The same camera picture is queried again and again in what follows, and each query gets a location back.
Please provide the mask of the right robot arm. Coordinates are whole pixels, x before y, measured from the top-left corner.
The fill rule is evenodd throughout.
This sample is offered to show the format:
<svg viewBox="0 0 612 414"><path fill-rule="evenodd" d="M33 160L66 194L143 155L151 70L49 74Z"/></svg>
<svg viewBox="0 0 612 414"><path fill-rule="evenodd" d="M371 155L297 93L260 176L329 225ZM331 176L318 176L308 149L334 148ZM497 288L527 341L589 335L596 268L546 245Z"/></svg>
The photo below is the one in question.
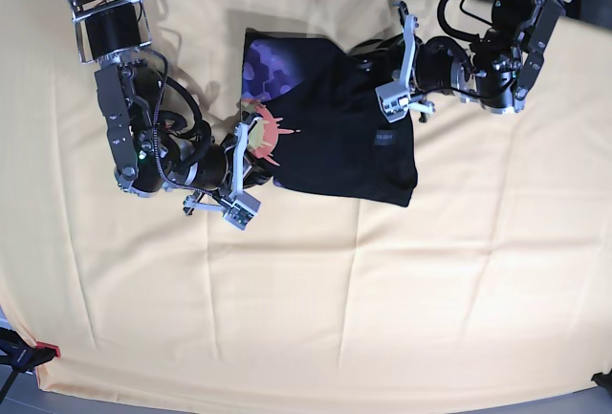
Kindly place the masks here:
<svg viewBox="0 0 612 414"><path fill-rule="evenodd" d="M188 191L185 214L218 211L239 229L258 213L247 189L264 183L248 150L248 114L216 142L195 98L151 49L144 0L67 0L79 59L97 63L98 106L119 188L142 198Z"/></svg>

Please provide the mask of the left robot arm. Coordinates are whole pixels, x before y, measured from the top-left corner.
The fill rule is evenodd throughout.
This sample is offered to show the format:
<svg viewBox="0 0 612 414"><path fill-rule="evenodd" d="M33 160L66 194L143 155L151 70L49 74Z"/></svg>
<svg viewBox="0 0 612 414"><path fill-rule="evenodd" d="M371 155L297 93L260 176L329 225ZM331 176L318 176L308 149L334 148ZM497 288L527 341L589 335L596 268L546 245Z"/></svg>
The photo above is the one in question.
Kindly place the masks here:
<svg viewBox="0 0 612 414"><path fill-rule="evenodd" d="M418 19L397 5L403 29L402 65L392 81L377 87L382 114L390 122L411 111L426 121L434 105L428 95L477 102L494 114L519 113L544 65L544 53L566 4L573 0L492 0L484 34L457 30L446 19L449 0L436 16L442 34L421 42Z"/></svg>

